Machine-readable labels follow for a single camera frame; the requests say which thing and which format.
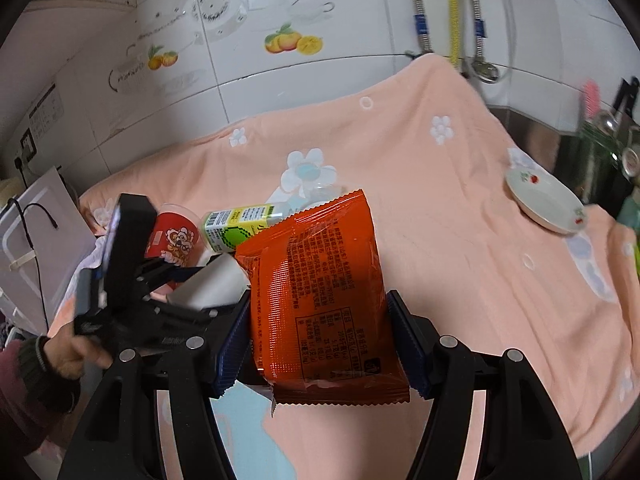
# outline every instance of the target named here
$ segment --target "orange fruit decal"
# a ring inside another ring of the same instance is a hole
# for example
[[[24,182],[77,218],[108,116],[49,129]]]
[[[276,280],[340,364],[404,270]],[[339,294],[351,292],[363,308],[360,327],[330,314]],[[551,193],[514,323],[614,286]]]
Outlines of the orange fruit decal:
[[[175,62],[178,61],[178,53],[173,50],[169,52],[165,52],[162,54],[162,65],[163,66],[171,66],[174,65]]]
[[[313,45],[306,41],[306,47],[300,49],[300,41],[304,38],[315,38]],[[293,52],[297,50],[301,54],[316,54],[322,49],[322,39],[315,36],[302,36],[298,31],[291,28],[290,23],[285,23],[279,30],[264,38],[264,48],[270,54],[280,54],[281,52]]]
[[[322,38],[318,38],[317,36],[303,36],[298,41],[297,50],[300,54],[312,56],[320,52],[323,45]]]
[[[151,70],[158,70],[162,66],[162,56],[153,56],[146,65]]]

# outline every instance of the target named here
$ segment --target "blue gripper pad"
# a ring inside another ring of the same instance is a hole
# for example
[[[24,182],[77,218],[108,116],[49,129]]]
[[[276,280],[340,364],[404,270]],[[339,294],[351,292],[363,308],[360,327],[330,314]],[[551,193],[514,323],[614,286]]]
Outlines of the blue gripper pad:
[[[431,383],[427,372],[431,368],[431,359],[425,349],[430,346],[396,290],[386,295],[386,304],[391,317],[396,352],[409,380],[409,386],[421,397],[429,398]]]
[[[241,308],[241,311],[229,328],[228,337],[222,342],[218,350],[217,373],[212,384],[213,390],[218,397],[221,397],[225,390],[234,385],[242,367],[242,362],[244,362],[244,356],[251,349],[250,302],[246,301],[244,305],[239,305],[237,308]]]

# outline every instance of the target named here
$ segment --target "electrical outlet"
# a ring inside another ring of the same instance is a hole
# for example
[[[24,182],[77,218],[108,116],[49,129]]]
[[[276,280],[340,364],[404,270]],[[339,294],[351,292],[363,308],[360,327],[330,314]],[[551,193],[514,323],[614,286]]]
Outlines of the electrical outlet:
[[[33,157],[36,156],[36,153],[38,153],[38,149],[36,148],[36,143],[33,140],[33,136],[31,135],[31,130],[29,128],[27,128],[27,131],[20,139],[20,146],[22,148],[20,158],[23,159],[23,162],[31,162]]]

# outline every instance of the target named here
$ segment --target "person's hand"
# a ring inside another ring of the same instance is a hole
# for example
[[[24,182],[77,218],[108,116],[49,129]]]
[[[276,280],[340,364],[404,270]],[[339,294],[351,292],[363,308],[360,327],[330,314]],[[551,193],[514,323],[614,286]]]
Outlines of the person's hand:
[[[67,323],[44,343],[49,364],[65,379],[79,379],[84,373],[84,360],[107,369],[113,359],[98,343],[83,335],[74,335],[73,323]]]

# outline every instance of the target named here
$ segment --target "pink brush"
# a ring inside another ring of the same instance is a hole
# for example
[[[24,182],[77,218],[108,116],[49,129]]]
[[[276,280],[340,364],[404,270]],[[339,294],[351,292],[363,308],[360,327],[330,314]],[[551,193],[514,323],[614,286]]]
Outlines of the pink brush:
[[[584,94],[584,110],[587,120],[593,119],[600,111],[600,87],[593,79],[589,79],[584,84],[582,93]]]

